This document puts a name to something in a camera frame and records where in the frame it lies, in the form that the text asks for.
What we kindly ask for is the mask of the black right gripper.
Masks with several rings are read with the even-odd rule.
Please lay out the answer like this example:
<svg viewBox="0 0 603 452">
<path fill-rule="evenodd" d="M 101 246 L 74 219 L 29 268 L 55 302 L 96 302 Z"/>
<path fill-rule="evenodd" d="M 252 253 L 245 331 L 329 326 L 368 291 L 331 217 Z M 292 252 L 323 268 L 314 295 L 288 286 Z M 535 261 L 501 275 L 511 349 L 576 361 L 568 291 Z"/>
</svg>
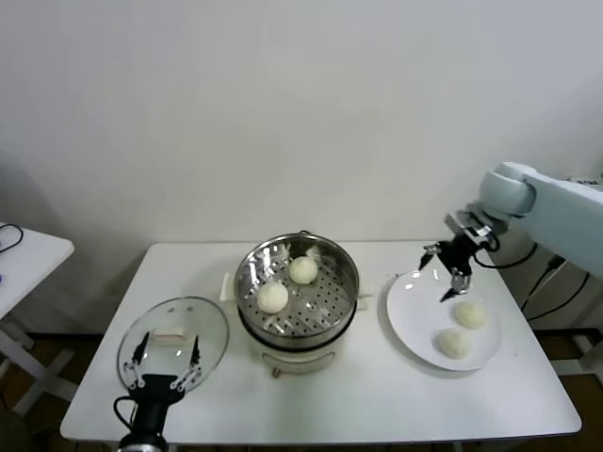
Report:
<svg viewBox="0 0 603 452">
<path fill-rule="evenodd" d="M 418 271 L 422 271 L 434 256 L 438 256 L 442 265 L 451 275 L 450 288 L 440 298 L 441 302 L 454 299 L 467 293 L 472 268 L 470 259 L 476 253 L 476 244 L 468 237 L 454 237 L 449 241 L 439 241 L 423 247 L 424 253 L 420 258 Z"/>
</svg>

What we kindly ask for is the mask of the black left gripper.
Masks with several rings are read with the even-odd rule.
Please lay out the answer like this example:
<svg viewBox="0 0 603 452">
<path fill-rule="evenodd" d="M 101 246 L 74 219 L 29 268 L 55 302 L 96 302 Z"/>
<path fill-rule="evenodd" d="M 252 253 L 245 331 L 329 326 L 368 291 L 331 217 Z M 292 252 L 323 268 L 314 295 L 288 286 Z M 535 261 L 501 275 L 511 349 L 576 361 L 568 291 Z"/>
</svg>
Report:
<svg viewBox="0 0 603 452">
<path fill-rule="evenodd" d="M 178 378 L 165 374 L 141 375 L 139 368 L 145 357 L 149 337 L 150 333 L 146 331 L 130 360 L 122 365 L 123 382 L 136 404 L 131 427 L 131 432 L 135 435 L 161 435 L 169 408 L 183 398 L 183 392 L 178 390 L 192 390 L 201 383 L 199 336 L 194 339 L 188 368 Z"/>
</svg>

